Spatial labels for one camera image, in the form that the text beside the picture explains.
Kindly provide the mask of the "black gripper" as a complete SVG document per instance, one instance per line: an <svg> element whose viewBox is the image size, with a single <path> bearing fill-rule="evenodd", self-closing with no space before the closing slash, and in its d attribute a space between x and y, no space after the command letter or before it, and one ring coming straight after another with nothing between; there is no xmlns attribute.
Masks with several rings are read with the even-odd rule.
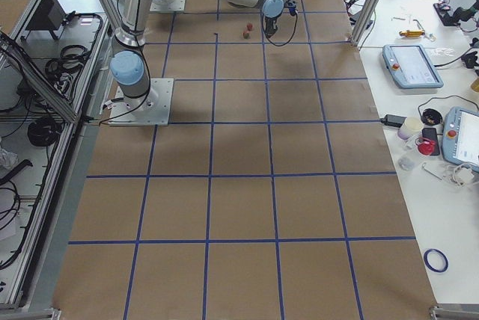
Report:
<svg viewBox="0 0 479 320"><path fill-rule="evenodd" d="M263 15L263 32L266 36L274 36L278 30L277 26L278 17L268 17Z"/></svg>

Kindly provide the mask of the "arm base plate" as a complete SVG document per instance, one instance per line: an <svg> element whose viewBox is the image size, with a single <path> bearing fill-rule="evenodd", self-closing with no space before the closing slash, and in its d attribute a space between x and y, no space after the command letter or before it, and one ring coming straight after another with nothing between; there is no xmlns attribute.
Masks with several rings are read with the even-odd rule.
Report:
<svg viewBox="0 0 479 320"><path fill-rule="evenodd" d="M153 13L182 13L185 10L186 0L153 0L150 12Z"/></svg>
<svg viewBox="0 0 479 320"><path fill-rule="evenodd" d="M112 104L106 123L109 126L167 126L173 89L173 79L152 78L150 92L143 101L143 97L125 98L123 91L117 86L115 96L120 98L120 101Z"/></svg>

